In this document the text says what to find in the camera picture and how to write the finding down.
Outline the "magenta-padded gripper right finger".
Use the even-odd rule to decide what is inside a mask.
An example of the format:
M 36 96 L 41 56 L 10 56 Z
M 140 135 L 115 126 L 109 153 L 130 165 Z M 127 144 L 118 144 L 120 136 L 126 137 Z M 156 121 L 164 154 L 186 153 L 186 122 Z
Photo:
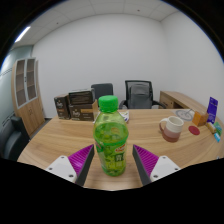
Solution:
M 134 145 L 132 154 L 143 185 L 180 170 L 180 167 L 167 156 L 157 156 L 140 146 Z

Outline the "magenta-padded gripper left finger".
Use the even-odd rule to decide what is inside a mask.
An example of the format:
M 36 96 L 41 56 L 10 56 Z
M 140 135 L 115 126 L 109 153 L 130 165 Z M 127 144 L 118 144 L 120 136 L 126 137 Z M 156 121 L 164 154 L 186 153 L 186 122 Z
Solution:
M 78 150 L 70 156 L 61 155 L 46 171 L 65 180 L 83 186 L 94 156 L 94 145 Z

